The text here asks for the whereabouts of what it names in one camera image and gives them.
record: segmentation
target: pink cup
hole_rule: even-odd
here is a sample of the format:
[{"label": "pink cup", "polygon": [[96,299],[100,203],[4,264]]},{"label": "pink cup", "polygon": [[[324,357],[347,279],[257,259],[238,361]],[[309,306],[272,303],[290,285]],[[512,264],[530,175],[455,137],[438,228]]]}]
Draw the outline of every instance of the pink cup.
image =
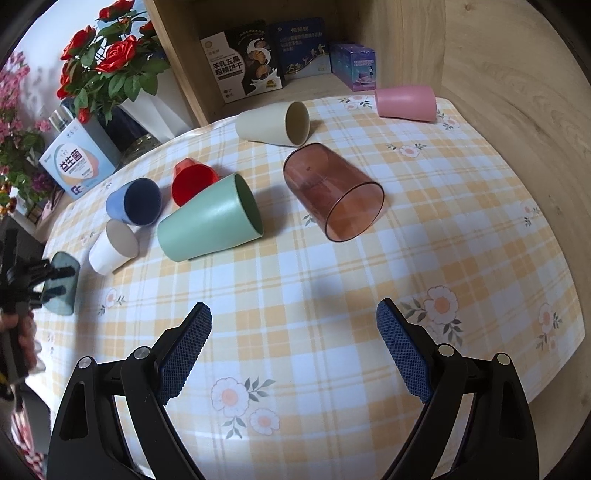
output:
[{"label": "pink cup", "polygon": [[379,116],[419,122],[434,122],[437,119],[437,100],[429,86],[380,88],[375,91],[375,102]]}]

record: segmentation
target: cup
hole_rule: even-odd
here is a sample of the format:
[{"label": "cup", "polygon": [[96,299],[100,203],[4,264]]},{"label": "cup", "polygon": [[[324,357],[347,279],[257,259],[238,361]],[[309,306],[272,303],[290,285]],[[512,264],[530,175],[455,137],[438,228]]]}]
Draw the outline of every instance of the cup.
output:
[{"label": "cup", "polygon": [[216,171],[193,160],[185,158],[174,167],[173,200],[179,207],[182,207],[196,194],[219,180]]},{"label": "cup", "polygon": [[99,275],[109,275],[139,254],[139,243],[128,225],[109,220],[90,250],[90,266]]},{"label": "cup", "polygon": [[263,224],[250,188],[237,173],[214,183],[158,225],[167,257],[182,262],[262,237]]},{"label": "cup", "polygon": [[384,206],[384,189],[328,147],[312,143],[283,165],[289,189],[333,242],[365,232]]},{"label": "cup", "polygon": [[378,115],[419,122],[437,119],[435,92],[427,85],[380,88],[375,91]]},{"label": "cup", "polygon": [[160,216],[162,193],[154,180],[133,180],[109,195],[106,208],[113,220],[128,225],[151,225]]},{"label": "cup", "polygon": [[310,115],[301,102],[280,102],[242,112],[236,133],[243,140],[300,147],[310,135]]}]

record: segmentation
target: biscuit box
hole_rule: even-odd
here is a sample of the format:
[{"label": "biscuit box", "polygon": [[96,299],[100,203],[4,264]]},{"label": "biscuit box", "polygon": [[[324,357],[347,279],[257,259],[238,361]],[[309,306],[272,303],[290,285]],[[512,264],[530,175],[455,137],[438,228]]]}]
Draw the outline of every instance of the biscuit box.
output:
[{"label": "biscuit box", "polygon": [[283,88],[279,58],[263,20],[201,40],[224,101]]},{"label": "biscuit box", "polygon": [[275,23],[269,27],[286,80],[330,73],[330,56],[320,17]]},{"label": "biscuit box", "polygon": [[354,92],[375,90],[375,50],[354,43],[330,45],[332,72]]}]

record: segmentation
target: wall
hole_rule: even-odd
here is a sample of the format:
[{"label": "wall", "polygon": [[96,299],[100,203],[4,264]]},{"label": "wall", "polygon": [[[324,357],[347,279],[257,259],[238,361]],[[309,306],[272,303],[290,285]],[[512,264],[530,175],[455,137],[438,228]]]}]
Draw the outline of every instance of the wall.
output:
[{"label": "wall", "polygon": [[[111,3],[111,0],[57,0],[27,31],[16,49],[23,51],[31,67],[21,99],[25,117],[48,117],[56,109],[63,65],[61,52],[74,33],[87,25],[96,25],[100,9]],[[140,1],[136,1],[136,8],[144,11]]]}]

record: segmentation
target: blue box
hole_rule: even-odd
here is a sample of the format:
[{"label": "blue box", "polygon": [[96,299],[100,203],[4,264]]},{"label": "blue box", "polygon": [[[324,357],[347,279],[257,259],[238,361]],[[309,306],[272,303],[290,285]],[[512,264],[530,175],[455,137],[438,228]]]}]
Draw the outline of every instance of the blue box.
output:
[{"label": "blue box", "polygon": [[330,45],[332,72],[351,90],[375,90],[375,50],[355,43]]},{"label": "blue box", "polygon": [[287,80],[330,73],[328,42],[320,17],[275,23],[269,33]]}]

